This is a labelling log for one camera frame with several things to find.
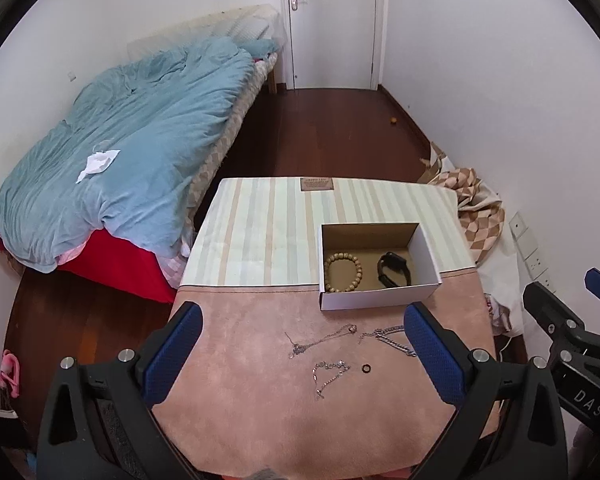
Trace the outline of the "white cardboard box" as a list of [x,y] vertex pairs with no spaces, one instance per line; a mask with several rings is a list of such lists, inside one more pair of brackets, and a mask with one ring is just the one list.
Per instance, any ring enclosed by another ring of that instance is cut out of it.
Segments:
[[426,231],[417,222],[324,224],[318,263],[323,311],[407,306],[442,284]]

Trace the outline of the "white door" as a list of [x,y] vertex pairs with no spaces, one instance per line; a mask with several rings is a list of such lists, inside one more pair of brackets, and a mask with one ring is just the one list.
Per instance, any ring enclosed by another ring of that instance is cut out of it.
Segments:
[[384,62],[387,0],[282,0],[291,90],[375,90]]

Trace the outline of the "white paper on bed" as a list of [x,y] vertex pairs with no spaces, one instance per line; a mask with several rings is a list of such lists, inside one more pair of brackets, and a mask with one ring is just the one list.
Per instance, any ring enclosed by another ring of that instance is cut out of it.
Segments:
[[109,150],[106,152],[96,152],[88,156],[85,167],[76,178],[76,183],[82,182],[89,176],[101,174],[102,172],[106,171],[117,158],[119,153],[119,150]]

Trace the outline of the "white pillow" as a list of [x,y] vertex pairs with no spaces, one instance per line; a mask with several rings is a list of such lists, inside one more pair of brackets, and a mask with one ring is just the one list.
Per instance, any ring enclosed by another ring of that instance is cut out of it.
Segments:
[[219,35],[227,36],[235,44],[272,39],[271,18],[262,14],[241,15],[223,23],[219,28]]

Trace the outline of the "pink item on floor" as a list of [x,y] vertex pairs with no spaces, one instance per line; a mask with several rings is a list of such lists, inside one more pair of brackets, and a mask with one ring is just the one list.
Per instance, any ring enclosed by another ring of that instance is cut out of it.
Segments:
[[9,350],[4,350],[0,364],[0,391],[17,399],[20,389],[20,363]]

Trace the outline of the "black wristband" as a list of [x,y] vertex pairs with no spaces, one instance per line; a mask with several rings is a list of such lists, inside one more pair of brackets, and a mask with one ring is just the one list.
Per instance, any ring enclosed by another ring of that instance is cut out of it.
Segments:
[[379,283],[385,288],[398,288],[398,284],[389,274],[391,271],[394,274],[401,274],[404,277],[404,286],[411,286],[412,276],[408,268],[407,261],[404,257],[395,252],[385,252],[377,263],[377,277]]

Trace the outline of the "brown label patch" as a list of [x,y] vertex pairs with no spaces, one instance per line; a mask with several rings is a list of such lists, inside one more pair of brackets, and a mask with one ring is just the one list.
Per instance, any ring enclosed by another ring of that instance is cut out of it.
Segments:
[[302,177],[300,179],[302,192],[332,191],[335,188],[332,178]]

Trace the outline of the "wall socket strip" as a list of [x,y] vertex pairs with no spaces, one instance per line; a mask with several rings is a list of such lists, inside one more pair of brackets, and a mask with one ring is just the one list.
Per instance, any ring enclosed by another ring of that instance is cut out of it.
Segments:
[[519,255],[530,280],[541,283],[550,292],[556,292],[547,260],[544,258],[532,229],[520,212],[515,212],[509,220],[509,229],[512,231]]

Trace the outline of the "checkered brown fabric bag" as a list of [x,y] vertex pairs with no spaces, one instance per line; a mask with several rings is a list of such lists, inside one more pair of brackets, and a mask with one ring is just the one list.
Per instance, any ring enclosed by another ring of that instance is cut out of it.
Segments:
[[430,155],[422,163],[422,183],[448,188],[456,195],[457,204],[452,209],[477,266],[492,332],[496,336],[520,336],[524,320],[518,252],[501,197],[475,169],[454,166],[436,144],[430,145]]

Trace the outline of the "pink and striped table mat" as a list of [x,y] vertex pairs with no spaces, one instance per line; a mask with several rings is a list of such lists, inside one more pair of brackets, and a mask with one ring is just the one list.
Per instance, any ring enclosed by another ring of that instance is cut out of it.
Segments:
[[448,422],[419,360],[374,337],[402,308],[320,308],[318,231],[326,223],[422,225],[442,284],[428,308],[469,348],[492,350],[486,298],[454,192],[337,179],[221,182],[195,240],[178,302],[199,304],[202,334],[154,413],[198,469],[245,478],[347,479],[417,464]]

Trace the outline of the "blue duvet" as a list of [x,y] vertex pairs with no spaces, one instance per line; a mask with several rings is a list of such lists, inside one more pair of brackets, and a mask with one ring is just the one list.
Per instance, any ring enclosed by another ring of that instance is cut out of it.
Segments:
[[[278,47],[212,37],[105,70],[0,187],[0,240],[48,273],[98,230],[162,258],[178,254],[189,187],[249,79]],[[96,152],[101,174],[76,178]]]

